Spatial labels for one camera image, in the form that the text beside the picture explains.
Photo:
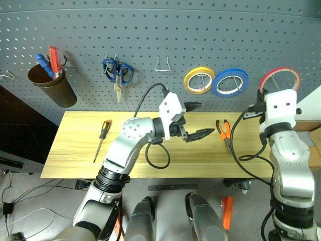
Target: pliers handle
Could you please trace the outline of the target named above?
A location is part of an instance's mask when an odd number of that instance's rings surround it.
[[[216,128],[217,128],[217,131],[219,132],[222,140],[224,140],[226,138],[231,138],[231,127],[230,127],[229,122],[226,119],[224,120],[224,126],[226,129],[226,132],[224,132],[222,130],[220,121],[218,119],[216,120]]]

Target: pegboard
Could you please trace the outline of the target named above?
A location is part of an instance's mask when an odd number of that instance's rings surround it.
[[[0,84],[56,124],[65,110],[134,111],[157,82],[182,101],[203,103],[198,111],[242,111],[256,101],[264,72],[280,66],[300,73],[301,100],[321,84],[320,16],[317,0],[1,1],[0,74],[8,69],[16,78],[3,78]],[[78,97],[71,108],[55,105],[27,78],[35,55],[46,55],[49,45],[68,58],[64,69]],[[119,104],[113,84],[101,76],[105,54],[116,54],[135,69]],[[154,70],[157,55],[162,67],[168,55],[170,72]],[[184,76],[198,66],[216,74],[241,68],[249,75],[249,86],[231,98],[211,91],[187,93]],[[287,87],[286,79],[280,77],[278,83]],[[157,111],[162,99],[157,87],[141,111]]]

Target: screwdriver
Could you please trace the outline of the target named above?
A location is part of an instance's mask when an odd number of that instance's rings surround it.
[[[96,152],[96,155],[95,155],[95,158],[94,158],[94,163],[95,163],[96,158],[98,156],[102,141],[106,138],[107,132],[109,131],[109,128],[111,126],[111,122],[112,121],[109,119],[109,120],[104,121],[104,124],[102,124],[101,133],[100,133],[100,136],[99,136],[100,142],[99,142],[99,146],[97,148],[97,152]]]

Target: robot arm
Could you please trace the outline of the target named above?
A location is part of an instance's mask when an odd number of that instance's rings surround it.
[[[308,166],[309,148],[292,128],[295,126],[296,92],[291,89],[262,96],[251,106],[262,116],[260,135],[268,138],[270,159],[274,165],[272,205],[276,230],[270,241],[317,241],[317,226],[313,221],[314,178]]]
[[[130,181],[129,174],[141,148],[147,143],[159,144],[163,138],[169,140],[171,136],[182,136],[186,142],[195,141],[214,131],[203,129],[194,134],[185,131],[185,112],[200,106],[195,102],[183,104],[176,94],[168,92],[159,106],[160,117],[127,120],[82,200],[73,227],[61,232],[54,240],[108,240],[119,215],[117,202],[125,184]]]

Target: orange pliers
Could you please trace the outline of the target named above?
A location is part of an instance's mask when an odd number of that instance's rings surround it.
[[[226,129],[226,132],[224,132],[222,130],[220,121],[218,119],[216,120],[217,131],[219,132],[219,134],[221,136],[221,139],[224,140],[225,145],[226,145],[227,149],[229,150],[229,152],[232,153],[232,151],[231,151],[231,139],[230,139],[231,138],[231,127],[230,127],[229,122],[226,119],[224,120],[224,126],[225,126],[225,129]]]

